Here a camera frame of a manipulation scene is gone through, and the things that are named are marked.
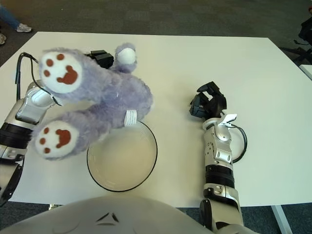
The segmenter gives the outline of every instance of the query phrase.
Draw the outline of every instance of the gray carpet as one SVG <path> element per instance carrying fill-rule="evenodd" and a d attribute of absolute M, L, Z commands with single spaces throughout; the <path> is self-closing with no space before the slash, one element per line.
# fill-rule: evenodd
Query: gray carpet
<path fill-rule="evenodd" d="M 151 35 L 268 37 L 277 46 L 296 48 L 300 23 L 310 17 L 309 0 L 2 0 L 17 18 L 34 28 L 7 36 L 0 66 L 36 31 Z M 312 204 L 283 206 L 294 234 L 312 234 Z M 48 209 L 47 205 L 9 202 L 0 208 L 0 230 Z M 198 209 L 181 209 L 198 220 Z M 278 234 L 270 207 L 243 207 L 245 225 Z"/>

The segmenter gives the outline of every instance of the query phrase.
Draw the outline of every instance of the purple plush toy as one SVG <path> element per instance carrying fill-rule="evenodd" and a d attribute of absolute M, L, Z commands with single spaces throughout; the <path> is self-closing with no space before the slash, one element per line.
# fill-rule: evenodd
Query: purple plush toy
<path fill-rule="evenodd" d="M 137 66 L 135 47 L 116 49 L 115 62 L 107 70 L 78 50 L 47 50 L 39 74 L 47 91 L 68 102 L 90 100 L 89 109 L 67 112 L 33 132 L 34 145 L 46 159 L 76 155 L 112 128 L 124 126 L 127 110 L 137 111 L 140 121 L 150 111 L 149 87 L 131 72 Z"/>

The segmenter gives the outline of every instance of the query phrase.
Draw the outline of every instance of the shoe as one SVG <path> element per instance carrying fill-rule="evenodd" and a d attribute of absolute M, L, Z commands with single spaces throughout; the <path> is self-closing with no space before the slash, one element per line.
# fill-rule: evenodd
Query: shoe
<path fill-rule="evenodd" d="M 5 43 L 6 36 L 0 33 L 0 45 L 3 45 Z"/>
<path fill-rule="evenodd" d="M 18 33 L 29 33 L 31 30 L 31 27 L 27 26 L 26 24 L 20 23 L 16 31 Z"/>

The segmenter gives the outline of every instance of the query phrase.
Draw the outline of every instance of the silver arm segment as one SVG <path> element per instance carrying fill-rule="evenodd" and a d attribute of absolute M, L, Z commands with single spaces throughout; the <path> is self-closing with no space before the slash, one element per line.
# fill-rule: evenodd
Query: silver arm segment
<path fill-rule="evenodd" d="M 243 225 L 238 192 L 234 188 L 229 132 L 236 115 L 211 118 L 204 122 L 205 200 L 200 204 L 203 224 L 213 232 L 228 224 Z"/>
<path fill-rule="evenodd" d="M 24 159 L 33 128 L 53 105 L 50 94 L 31 83 L 5 119 L 0 129 L 0 205 L 12 196 L 20 179 L 22 166 L 16 162 Z"/>

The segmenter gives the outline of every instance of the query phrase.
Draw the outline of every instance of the white table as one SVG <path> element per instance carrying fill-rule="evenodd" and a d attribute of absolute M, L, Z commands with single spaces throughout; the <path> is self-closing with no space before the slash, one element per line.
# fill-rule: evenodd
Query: white table
<path fill-rule="evenodd" d="M 300 69 L 312 80 L 312 65 L 300 65 Z"/>
<path fill-rule="evenodd" d="M 144 122 L 158 143 L 158 161 L 150 177 L 127 192 L 174 207 L 197 207 L 203 198 L 202 121 L 189 114 L 189 103 L 201 85 L 214 81 L 225 95 L 228 113 L 248 136 L 248 150 L 234 165 L 241 206 L 312 202 L 312 83 L 269 39 L 172 37 L 83 33 L 36 33 L 1 68 L 0 121 L 15 103 L 14 75 L 18 55 L 38 58 L 51 47 L 105 49 L 123 42 L 137 47 L 138 68 L 155 96 L 155 108 Z M 31 82 L 29 62 L 22 64 L 22 94 Z M 54 107 L 51 118 L 71 107 Z M 232 148 L 242 142 L 233 132 Z M 107 195 L 89 175 L 86 154 L 63 161 L 40 158 L 31 147 L 11 201 L 66 204 Z"/>

